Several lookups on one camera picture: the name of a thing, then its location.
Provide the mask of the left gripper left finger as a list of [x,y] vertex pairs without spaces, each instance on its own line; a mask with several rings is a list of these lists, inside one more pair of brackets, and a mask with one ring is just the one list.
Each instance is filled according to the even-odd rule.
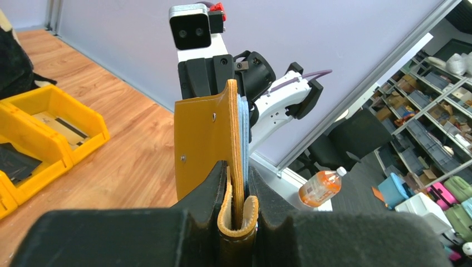
[[12,266],[216,266],[227,163],[169,208],[54,210],[29,229]]

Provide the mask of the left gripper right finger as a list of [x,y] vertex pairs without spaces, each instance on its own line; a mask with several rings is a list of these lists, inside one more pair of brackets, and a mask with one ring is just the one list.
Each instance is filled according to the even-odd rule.
[[414,214],[302,211],[275,192],[255,167],[259,200],[253,266],[450,266],[441,242]]

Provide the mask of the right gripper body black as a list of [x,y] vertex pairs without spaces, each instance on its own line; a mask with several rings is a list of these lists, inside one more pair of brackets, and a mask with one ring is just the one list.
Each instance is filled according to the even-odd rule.
[[220,94],[227,80],[236,80],[238,93],[253,104],[276,81],[272,67],[256,51],[190,59],[178,64],[178,74],[183,100]]

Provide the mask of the yellow leather card holder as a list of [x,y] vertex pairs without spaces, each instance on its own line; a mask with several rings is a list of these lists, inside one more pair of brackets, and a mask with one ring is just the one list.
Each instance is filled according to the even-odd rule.
[[193,266],[253,263],[259,200],[245,193],[238,96],[229,79],[217,95],[175,104],[176,207],[193,220],[185,234]]

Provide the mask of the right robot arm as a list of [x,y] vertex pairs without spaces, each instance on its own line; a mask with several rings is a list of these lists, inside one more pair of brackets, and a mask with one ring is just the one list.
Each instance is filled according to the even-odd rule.
[[236,79],[244,156],[250,156],[277,129],[313,110],[323,91],[318,79],[331,73],[305,73],[293,62],[281,78],[276,78],[268,61],[248,50],[235,56],[178,51],[178,60],[183,99],[216,95],[227,79]]

